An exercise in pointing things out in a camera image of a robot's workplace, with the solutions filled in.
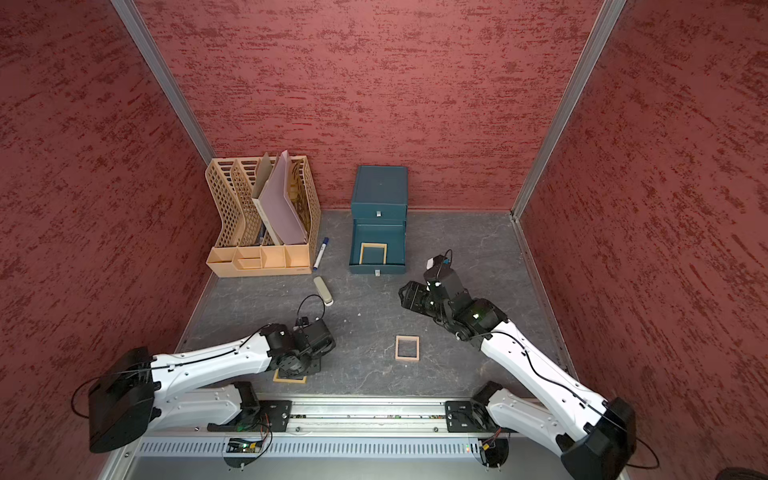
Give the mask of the large wooden frame box front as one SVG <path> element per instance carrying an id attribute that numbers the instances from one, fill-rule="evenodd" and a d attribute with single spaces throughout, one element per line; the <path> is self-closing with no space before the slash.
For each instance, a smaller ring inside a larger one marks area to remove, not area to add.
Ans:
<path id="1" fill-rule="evenodd" d="M 278 369 L 274 372 L 273 375 L 273 381 L 275 383 L 285 383 L 285 384 L 305 384 L 308 380 L 307 375 L 299 375 L 299 374 L 288 374 L 283 372 L 282 370 Z"/>

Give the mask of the large wooden frame box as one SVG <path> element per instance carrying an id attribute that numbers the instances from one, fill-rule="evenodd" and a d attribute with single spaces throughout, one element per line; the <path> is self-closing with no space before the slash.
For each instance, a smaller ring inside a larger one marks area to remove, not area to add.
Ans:
<path id="1" fill-rule="evenodd" d="M 360 244 L 359 265 L 385 265 L 388 245 L 386 243 L 362 242 Z"/>
<path id="2" fill-rule="evenodd" d="M 307 375 L 299 375 L 299 374 L 288 374 L 283 372 L 282 370 L 278 369 L 274 372 L 273 375 L 273 381 L 275 383 L 285 383 L 285 384 L 305 384 L 308 380 Z"/>

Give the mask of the small wooden frame box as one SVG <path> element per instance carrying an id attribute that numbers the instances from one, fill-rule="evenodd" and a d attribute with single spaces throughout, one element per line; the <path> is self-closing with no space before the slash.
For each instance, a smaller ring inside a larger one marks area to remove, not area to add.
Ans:
<path id="1" fill-rule="evenodd" d="M 411 335 L 397 335 L 395 337 L 396 361 L 418 362 L 420 360 L 420 338 Z"/>

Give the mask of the teal three-drawer cabinet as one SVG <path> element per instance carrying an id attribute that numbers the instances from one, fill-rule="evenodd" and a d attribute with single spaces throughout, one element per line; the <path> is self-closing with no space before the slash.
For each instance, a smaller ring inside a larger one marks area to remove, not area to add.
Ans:
<path id="1" fill-rule="evenodd" d="M 360 166 L 355 178 L 351 212 L 350 272 L 376 276 L 405 273 L 408 169 L 401 166 Z M 362 242 L 386 243 L 387 263 L 359 265 Z"/>

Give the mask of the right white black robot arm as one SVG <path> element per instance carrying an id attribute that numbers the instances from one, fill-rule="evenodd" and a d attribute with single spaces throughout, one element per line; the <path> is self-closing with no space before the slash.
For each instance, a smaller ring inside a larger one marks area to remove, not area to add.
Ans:
<path id="1" fill-rule="evenodd" d="M 637 448 L 634 408 L 619 397 L 605 399 L 566 373 L 499 307 L 473 298 L 448 264 L 432 260 L 428 266 L 423 282 L 399 289 L 402 307 L 478 348 L 536 399 L 487 384 L 475 400 L 492 422 L 558 455 L 574 479 L 619 478 Z"/>

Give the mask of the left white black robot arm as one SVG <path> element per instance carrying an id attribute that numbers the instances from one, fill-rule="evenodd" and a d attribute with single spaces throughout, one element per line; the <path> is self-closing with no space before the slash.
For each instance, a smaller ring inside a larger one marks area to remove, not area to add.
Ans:
<path id="1" fill-rule="evenodd" d="M 292 327 L 271 323 L 243 339 L 185 353 L 131 349 L 89 383 L 89 449 L 111 452 L 148 431 L 182 427 L 274 432 L 248 377 L 276 371 L 303 379 L 319 371 L 335 346 L 323 319 L 302 317 Z"/>

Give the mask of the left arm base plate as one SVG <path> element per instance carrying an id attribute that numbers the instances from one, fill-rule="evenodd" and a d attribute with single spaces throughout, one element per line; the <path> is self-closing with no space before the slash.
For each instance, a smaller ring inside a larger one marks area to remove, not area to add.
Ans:
<path id="1" fill-rule="evenodd" d="M 291 417 L 293 402 L 290 400 L 266 400 L 259 407 L 244 407 L 232 420 L 219 425 L 209 423 L 208 432 L 267 432 L 284 433 Z"/>

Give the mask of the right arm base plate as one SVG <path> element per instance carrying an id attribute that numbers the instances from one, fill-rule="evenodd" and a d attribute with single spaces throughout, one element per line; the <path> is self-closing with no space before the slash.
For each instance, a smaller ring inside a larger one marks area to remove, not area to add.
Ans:
<path id="1" fill-rule="evenodd" d="M 452 400 L 444 403 L 447 430 L 450 433 L 516 433 L 515 430 L 500 427 L 487 409 L 472 400 Z"/>

